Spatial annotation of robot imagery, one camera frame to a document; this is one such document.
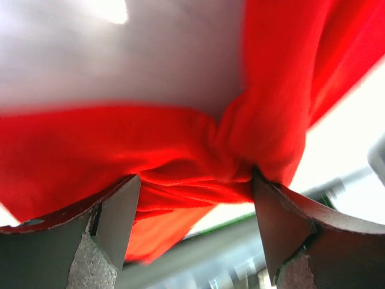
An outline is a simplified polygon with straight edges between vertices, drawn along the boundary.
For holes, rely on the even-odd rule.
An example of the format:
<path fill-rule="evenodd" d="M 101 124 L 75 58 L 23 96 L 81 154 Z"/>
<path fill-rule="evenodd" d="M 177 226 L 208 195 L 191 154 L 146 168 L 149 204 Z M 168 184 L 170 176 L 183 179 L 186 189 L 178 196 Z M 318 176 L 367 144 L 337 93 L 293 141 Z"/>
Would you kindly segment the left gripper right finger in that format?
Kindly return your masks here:
<path fill-rule="evenodd" d="M 277 288 L 384 288 L 384 225 L 358 219 L 253 170 L 260 237 Z"/>

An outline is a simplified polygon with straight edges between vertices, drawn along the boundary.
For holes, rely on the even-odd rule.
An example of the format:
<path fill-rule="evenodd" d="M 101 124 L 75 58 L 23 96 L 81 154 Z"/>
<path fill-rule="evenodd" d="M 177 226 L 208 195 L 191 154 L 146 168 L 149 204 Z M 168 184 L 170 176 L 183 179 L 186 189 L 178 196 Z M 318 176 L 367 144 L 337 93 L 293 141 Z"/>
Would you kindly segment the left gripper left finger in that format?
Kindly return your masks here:
<path fill-rule="evenodd" d="M 138 205 L 140 179 L 19 226 L 1 227 L 1 288 L 114 288 Z"/>

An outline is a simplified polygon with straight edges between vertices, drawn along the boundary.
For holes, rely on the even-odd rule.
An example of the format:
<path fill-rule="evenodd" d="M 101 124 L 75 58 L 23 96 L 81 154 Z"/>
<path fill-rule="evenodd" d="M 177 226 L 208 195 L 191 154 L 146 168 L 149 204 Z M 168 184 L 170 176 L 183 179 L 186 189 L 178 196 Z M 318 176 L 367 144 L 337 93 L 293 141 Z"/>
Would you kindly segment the bright red t shirt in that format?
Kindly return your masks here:
<path fill-rule="evenodd" d="M 383 1 L 1 2 L 1 203 L 24 222 L 141 179 L 152 262 L 253 167 L 289 185 L 306 134 L 384 56 Z"/>

